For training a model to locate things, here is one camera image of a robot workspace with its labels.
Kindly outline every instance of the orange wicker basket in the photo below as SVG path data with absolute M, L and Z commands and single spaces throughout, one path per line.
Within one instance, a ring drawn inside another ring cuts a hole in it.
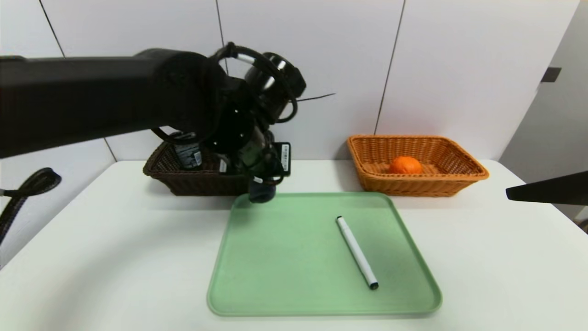
M 450 197 L 487 179 L 488 171 L 454 141 L 434 135 L 354 135 L 347 140 L 366 191 L 390 196 Z M 422 174 L 390 174 L 390 162 L 411 156 Z

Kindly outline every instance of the dark brown basket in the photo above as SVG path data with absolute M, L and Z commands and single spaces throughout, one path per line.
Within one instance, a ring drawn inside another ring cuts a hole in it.
M 202 170 L 183 170 L 173 145 L 162 143 L 151 154 L 143 173 L 164 183 L 177 196 L 239 196 L 247 193 L 248 180 L 242 175 L 221 175 L 221 160 L 201 149 Z

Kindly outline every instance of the bottle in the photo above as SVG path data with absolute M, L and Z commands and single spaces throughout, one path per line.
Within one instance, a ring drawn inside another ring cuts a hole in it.
M 174 132 L 170 135 L 175 139 L 190 139 L 196 137 L 194 133 Z M 198 143 L 188 145 L 173 145 L 183 170 L 202 170 L 202 153 Z

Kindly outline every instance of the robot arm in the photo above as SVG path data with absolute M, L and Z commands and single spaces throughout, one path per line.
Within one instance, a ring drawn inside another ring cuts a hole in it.
M 244 80 L 219 65 L 229 57 L 253 64 Z M 269 126 L 296 114 L 305 88 L 284 58 L 233 43 L 210 58 L 168 49 L 127 58 L 1 58 L 0 158 L 150 128 L 171 143 L 200 142 L 252 183 L 273 187 L 285 172 Z M 281 120 L 288 102 L 292 114 Z M 168 137 L 164 125 L 196 133 L 195 141 Z

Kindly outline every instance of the orange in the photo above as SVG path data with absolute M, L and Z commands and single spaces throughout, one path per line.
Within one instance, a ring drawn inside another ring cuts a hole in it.
M 388 171 L 391 174 L 422 174 L 423 166 L 414 157 L 398 156 L 390 163 Z

